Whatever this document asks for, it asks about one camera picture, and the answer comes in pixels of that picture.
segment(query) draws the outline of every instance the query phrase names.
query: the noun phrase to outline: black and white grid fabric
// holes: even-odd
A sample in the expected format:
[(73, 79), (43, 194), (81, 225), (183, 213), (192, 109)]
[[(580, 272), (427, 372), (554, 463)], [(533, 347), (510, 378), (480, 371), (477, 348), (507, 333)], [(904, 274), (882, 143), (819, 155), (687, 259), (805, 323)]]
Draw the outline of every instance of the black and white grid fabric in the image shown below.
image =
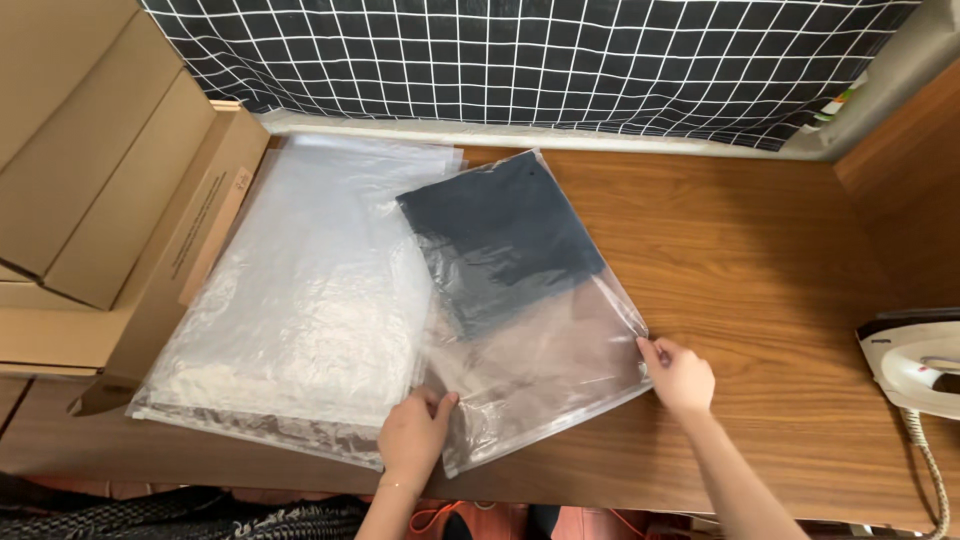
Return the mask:
[(920, 0), (141, 0), (211, 99), (779, 150)]

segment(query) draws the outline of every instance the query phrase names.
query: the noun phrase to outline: dark navy garment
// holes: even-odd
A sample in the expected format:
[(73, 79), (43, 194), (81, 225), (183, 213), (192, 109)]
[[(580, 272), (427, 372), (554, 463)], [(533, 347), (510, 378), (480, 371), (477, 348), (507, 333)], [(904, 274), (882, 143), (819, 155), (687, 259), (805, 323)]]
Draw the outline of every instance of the dark navy garment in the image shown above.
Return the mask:
[(396, 200), (461, 339), (482, 336), (606, 268), (532, 151)]

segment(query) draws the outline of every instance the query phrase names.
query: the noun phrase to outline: clear plastic bag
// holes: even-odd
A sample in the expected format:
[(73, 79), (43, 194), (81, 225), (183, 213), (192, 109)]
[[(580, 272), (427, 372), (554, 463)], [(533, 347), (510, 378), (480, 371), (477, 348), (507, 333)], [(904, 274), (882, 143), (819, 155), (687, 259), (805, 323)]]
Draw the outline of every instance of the clear plastic bag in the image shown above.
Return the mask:
[(395, 197), (462, 151), (295, 137), (128, 414), (378, 467), (375, 437), (422, 378), (431, 282)]
[(530, 151), (397, 197), (437, 295), (426, 383), (456, 391), (450, 478), (651, 388), (646, 326)]

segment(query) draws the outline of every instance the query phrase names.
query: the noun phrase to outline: patterned fabric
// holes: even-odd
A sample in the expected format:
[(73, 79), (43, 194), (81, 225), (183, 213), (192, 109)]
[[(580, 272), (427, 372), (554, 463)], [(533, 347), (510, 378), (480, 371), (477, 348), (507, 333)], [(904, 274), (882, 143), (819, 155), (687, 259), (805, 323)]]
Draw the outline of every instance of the patterned fabric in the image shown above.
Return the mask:
[(779, 150), (920, 0), (141, 0), (211, 99)]
[(349, 496), (286, 506), (241, 503), (215, 487), (185, 487), (70, 512), (0, 519), (16, 540), (346, 540), (367, 506)]

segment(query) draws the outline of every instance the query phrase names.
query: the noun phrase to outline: white iron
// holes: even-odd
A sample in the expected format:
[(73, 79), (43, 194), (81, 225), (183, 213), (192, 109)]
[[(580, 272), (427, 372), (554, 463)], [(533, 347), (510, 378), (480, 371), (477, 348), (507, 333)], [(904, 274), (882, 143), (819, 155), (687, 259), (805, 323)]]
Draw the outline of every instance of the white iron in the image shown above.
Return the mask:
[(934, 389), (940, 377), (960, 375), (960, 309), (882, 313), (856, 335), (894, 405), (960, 420), (960, 394)]

